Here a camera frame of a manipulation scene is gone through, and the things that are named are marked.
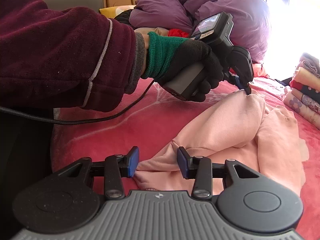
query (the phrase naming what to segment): folded clothes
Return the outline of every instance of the folded clothes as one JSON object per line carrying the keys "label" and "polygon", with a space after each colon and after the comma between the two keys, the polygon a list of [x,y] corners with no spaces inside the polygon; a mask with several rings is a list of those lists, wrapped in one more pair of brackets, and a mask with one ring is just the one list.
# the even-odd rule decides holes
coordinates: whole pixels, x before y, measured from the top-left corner
{"label": "folded clothes", "polygon": [[305,106],[308,106],[312,111],[320,114],[320,104],[314,101],[307,95],[302,94],[299,90],[292,88],[292,94],[297,97]]}
{"label": "folded clothes", "polygon": [[[283,106],[273,109],[252,91],[248,96],[243,90],[227,95],[153,158],[140,162],[134,177],[138,187],[191,192],[194,180],[183,179],[177,164],[177,149],[183,146],[191,156],[206,156],[215,163],[236,159],[299,195],[304,173],[297,120],[293,112]],[[222,180],[213,179],[213,194],[222,190]]]}
{"label": "folded clothes", "polygon": [[291,87],[289,86],[286,86],[284,88],[283,102],[320,130],[320,115],[317,114],[315,111],[312,111],[309,107],[304,105],[297,97],[295,97],[292,93]]}
{"label": "folded clothes", "polygon": [[319,59],[311,56],[308,53],[303,53],[300,57],[300,65],[306,70],[310,71],[313,75],[320,78],[320,63]]}
{"label": "folded clothes", "polygon": [[295,88],[295,89],[299,90],[302,94],[309,96],[314,101],[320,103],[320,92],[319,92],[319,90],[315,90],[315,89],[313,89],[311,87],[304,86],[301,83],[295,81],[294,79],[292,79],[290,81],[290,86],[292,88]]}
{"label": "folded clothes", "polygon": [[303,85],[320,90],[320,78],[316,77],[303,67],[299,67],[294,72],[293,79]]}

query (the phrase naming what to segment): bed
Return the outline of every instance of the bed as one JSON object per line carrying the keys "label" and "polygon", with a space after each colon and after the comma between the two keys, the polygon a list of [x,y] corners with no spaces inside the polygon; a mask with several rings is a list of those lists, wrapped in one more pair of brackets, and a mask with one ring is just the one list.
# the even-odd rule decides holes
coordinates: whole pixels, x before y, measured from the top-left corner
{"label": "bed", "polygon": [[[134,5],[135,0],[45,0],[49,8],[63,10],[72,6],[87,6],[97,11],[118,5]],[[141,80],[132,95],[125,95],[121,104],[111,113],[101,113],[80,108],[60,109],[56,117],[62,120],[99,118],[119,112],[137,99],[150,80]],[[271,106],[282,105],[284,87],[278,82],[258,77],[254,86],[265,95]],[[55,126],[51,143],[51,160],[54,171],[89,156],[93,161],[102,161],[113,154],[125,154],[134,145],[140,148],[140,161],[147,160],[166,145],[193,118],[236,90],[226,82],[212,90],[203,103],[182,102],[154,84],[140,103],[119,118],[108,122],[81,126]],[[320,132],[295,113],[300,138],[305,140],[309,157],[303,162],[306,182],[301,190],[304,214],[297,232],[307,240],[320,238]],[[102,191],[103,182],[96,179],[94,189]],[[132,179],[124,179],[125,190],[136,189]]]}

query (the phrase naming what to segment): stack of folded blankets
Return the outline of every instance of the stack of folded blankets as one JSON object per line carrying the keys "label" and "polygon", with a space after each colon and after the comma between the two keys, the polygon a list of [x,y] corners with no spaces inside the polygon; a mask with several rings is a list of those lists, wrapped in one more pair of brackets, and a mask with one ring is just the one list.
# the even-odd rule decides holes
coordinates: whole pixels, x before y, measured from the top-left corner
{"label": "stack of folded blankets", "polygon": [[284,92],[283,102],[320,130],[319,59],[303,53]]}

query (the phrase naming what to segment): beige fabric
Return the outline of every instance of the beige fabric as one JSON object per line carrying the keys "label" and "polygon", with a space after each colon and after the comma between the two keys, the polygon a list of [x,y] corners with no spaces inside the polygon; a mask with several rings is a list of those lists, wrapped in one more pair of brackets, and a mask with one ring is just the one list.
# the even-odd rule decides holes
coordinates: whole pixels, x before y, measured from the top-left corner
{"label": "beige fabric", "polygon": [[141,33],[141,34],[148,34],[148,32],[154,32],[160,36],[168,36],[169,31],[165,28],[156,27],[156,28],[138,28],[135,29],[134,32]]}
{"label": "beige fabric", "polygon": [[303,67],[295,71],[293,79],[303,85],[320,91],[320,78],[313,75]]}

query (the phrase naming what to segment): gray ribbed grip surface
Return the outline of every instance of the gray ribbed grip surface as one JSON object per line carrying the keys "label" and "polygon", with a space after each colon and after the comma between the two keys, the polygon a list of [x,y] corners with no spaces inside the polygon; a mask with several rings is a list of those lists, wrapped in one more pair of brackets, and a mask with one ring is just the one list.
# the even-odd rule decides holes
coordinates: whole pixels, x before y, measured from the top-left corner
{"label": "gray ribbed grip surface", "polygon": [[302,240],[294,231],[278,236],[256,236],[232,228],[205,201],[186,191],[132,191],[119,201],[108,201],[86,226],[60,235],[23,229],[14,240]]}

